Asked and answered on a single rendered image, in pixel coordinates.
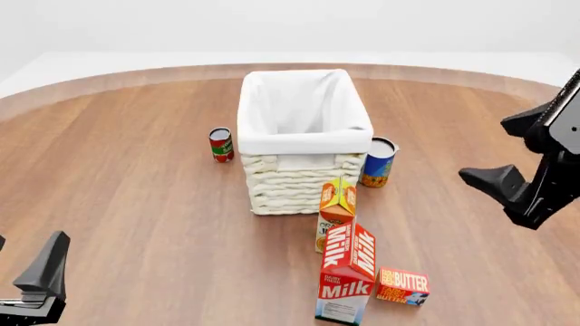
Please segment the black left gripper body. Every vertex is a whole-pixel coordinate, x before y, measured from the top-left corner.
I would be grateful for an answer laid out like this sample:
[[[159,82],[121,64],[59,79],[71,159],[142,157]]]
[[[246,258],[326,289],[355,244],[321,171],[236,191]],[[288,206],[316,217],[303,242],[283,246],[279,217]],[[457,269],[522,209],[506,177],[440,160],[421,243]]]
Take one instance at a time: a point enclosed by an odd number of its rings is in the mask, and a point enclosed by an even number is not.
[[[0,326],[39,326],[57,323],[66,306],[57,297],[47,297],[41,302],[0,300]]]

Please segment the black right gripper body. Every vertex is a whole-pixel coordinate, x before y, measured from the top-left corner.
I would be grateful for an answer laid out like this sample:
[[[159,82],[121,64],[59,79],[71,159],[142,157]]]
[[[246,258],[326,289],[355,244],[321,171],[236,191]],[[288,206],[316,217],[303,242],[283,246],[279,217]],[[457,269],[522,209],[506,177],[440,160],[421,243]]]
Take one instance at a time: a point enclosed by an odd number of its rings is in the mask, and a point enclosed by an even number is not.
[[[504,212],[514,225],[537,230],[550,216],[580,197],[580,155],[545,154],[532,181],[511,166]]]

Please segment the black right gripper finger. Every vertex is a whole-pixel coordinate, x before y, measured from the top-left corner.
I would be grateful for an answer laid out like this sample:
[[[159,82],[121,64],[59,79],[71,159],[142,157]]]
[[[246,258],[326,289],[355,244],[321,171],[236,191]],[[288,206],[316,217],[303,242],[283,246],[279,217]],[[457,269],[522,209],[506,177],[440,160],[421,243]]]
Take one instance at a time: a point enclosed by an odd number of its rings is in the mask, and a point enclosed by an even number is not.
[[[550,103],[546,102],[531,110],[508,116],[500,124],[508,135],[522,138],[530,151],[548,152],[550,151],[550,140],[546,135],[542,119],[549,105]]]
[[[515,165],[500,168],[462,168],[460,178],[504,207],[517,206],[528,183]]]

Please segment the red butter box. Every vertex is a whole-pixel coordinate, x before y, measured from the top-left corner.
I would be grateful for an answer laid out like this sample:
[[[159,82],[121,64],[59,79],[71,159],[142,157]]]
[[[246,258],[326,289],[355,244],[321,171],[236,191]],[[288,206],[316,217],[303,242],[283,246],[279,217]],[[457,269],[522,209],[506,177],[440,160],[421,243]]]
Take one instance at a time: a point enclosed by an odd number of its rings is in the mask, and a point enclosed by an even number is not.
[[[376,281],[379,300],[422,306],[430,295],[427,274],[381,267]]]

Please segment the white woven basket with liner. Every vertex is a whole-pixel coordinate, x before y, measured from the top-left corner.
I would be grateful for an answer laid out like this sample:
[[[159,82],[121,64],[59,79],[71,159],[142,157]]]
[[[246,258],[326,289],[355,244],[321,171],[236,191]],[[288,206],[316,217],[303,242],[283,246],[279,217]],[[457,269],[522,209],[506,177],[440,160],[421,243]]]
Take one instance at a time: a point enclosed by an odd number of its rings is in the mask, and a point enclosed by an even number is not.
[[[323,185],[354,184],[373,127],[346,70],[250,72],[237,109],[237,151],[254,214],[315,214]]]

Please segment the blue and yellow can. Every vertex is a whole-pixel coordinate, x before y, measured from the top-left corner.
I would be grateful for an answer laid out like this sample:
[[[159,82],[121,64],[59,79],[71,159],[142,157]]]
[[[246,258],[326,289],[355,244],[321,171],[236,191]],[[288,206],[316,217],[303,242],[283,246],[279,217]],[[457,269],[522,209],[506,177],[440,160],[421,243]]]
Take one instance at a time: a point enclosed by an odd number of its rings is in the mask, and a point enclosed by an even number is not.
[[[384,187],[391,173],[395,154],[399,150],[399,146],[390,140],[373,137],[371,148],[362,167],[359,183],[365,187]]]

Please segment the orange juice carton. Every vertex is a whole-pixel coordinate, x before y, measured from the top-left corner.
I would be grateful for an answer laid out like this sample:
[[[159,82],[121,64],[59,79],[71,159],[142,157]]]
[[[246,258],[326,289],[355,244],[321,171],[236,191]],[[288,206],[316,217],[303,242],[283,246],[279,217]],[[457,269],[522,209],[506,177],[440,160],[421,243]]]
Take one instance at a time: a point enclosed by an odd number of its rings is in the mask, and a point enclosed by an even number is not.
[[[316,223],[314,249],[317,253],[324,251],[326,233],[331,227],[355,219],[356,197],[356,185],[348,181],[346,176],[340,176],[323,185]]]

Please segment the red and white milk carton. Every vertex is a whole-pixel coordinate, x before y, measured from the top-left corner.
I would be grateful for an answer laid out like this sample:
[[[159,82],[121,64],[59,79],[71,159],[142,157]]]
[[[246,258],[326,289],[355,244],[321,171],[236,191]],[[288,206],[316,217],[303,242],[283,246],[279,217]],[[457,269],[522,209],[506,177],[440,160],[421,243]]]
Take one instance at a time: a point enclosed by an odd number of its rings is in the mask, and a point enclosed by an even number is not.
[[[356,222],[326,233],[315,318],[359,326],[376,282],[376,238]]]

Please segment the red tomato sauce can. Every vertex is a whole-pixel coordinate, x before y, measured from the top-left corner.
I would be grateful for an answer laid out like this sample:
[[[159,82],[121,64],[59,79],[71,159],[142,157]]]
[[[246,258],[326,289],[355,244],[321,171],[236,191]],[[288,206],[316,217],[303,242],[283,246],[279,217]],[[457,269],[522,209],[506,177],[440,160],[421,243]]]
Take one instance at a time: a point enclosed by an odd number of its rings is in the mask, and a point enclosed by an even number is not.
[[[216,127],[208,135],[212,156],[216,162],[229,162],[234,157],[233,142],[230,129]]]

